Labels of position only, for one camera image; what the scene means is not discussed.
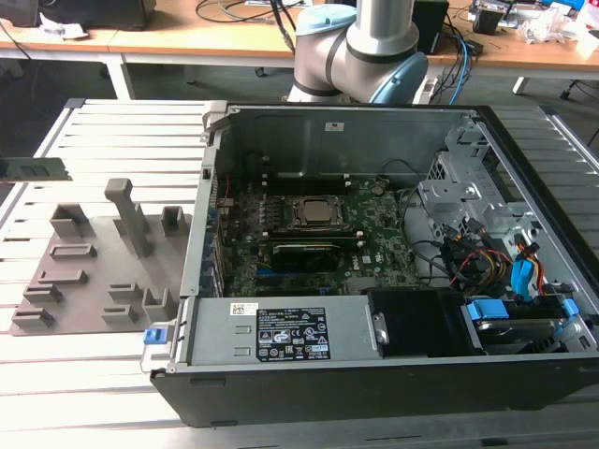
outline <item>blue cable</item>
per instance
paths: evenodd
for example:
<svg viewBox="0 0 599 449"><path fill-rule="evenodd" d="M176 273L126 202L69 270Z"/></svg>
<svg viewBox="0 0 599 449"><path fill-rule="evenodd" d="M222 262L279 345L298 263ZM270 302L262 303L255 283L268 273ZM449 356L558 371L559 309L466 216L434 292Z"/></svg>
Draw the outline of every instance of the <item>blue cable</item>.
<svg viewBox="0 0 599 449"><path fill-rule="evenodd" d="M453 96L451 97L451 101L449 101L449 104L453 105L453 102L456 101L456 98L458 98L458 95L461 92L461 88L463 87L464 74L466 73L466 67L468 66L468 47L466 46L464 39L462 39L461 37L454 36L454 35L451 35L451 36L456 38L460 42L461 47L463 48L463 51L464 51L464 65L461 68L460 79L458 80L458 86L456 86L456 92L453 93Z"/></svg>

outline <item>motherboard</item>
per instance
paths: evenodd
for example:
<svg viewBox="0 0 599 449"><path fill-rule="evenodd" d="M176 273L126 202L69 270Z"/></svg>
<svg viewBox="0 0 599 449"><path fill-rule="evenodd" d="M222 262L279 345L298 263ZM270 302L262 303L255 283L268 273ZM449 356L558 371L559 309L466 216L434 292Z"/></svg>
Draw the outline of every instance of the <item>motherboard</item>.
<svg viewBox="0 0 599 449"><path fill-rule="evenodd" d="M217 232L224 296L356 295L417 284L399 227L400 193L347 179L227 188Z"/></svg>

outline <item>blue latch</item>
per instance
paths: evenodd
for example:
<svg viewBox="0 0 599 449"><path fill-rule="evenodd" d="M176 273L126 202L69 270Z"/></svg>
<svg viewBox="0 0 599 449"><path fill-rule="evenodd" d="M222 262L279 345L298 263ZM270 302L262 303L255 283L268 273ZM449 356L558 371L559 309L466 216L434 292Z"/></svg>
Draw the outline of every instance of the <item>blue latch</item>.
<svg viewBox="0 0 599 449"><path fill-rule="evenodd" d="M143 331L144 344L167 344L167 330L163 327L152 327Z"/></svg>
<svg viewBox="0 0 599 449"><path fill-rule="evenodd" d="M475 299L471 304L468 304L467 308L472 321L509 318L504 302L500 299Z"/></svg>
<svg viewBox="0 0 599 449"><path fill-rule="evenodd" d="M565 309L565 312L568 314L568 318L572 318L574 315L578 315L578 306L572 298L565 299L562 305Z"/></svg>
<svg viewBox="0 0 599 449"><path fill-rule="evenodd" d="M520 295L524 302L531 302L533 298L528 293L528 284L533 278L534 266L530 260L517 260L512 266L511 284L514 293Z"/></svg>

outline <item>slotted metal table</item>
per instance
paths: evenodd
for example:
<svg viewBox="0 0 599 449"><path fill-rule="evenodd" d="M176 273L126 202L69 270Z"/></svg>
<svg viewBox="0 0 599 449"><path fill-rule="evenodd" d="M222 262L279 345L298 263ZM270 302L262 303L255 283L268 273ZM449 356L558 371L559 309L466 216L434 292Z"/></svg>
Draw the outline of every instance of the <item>slotted metal table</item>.
<svg viewBox="0 0 599 449"><path fill-rule="evenodd" d="M16 185L0 209L3 447L58 439L61 447L78 448L462 448L504 442L546 448L572 441L577 447L596 447L599 388L540 412L196 429L179 421L141 372L141 333L10 337L12 313L49 242L53 229L48 220L57 203L79 202L89 217L116 215L104 187L109 178L126 175L135 186L133 199L146 213L159 213L165 205L181 205L185 213L193 213L204 151L204 109L205 103L197 101L115 100L87 100L80 108L66 108L36 156L61 157L73 182ZM496 112L597 252L599 175L594 158L557 116L532 108ZM451 388L450 379L439 382ZM293 391L282 400L293 401Z"/></svg>

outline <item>power supply label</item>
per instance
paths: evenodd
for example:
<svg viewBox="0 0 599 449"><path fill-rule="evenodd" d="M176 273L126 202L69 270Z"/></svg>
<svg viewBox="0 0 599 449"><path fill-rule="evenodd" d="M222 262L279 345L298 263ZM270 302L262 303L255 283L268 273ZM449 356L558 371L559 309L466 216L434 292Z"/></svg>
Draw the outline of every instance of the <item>power supply label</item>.
<svg viewBox="0 0 599 449"><path fill-rule="evenodd" d="M261 362L330 359L324 308L258 309L256 337Z"/></svg>

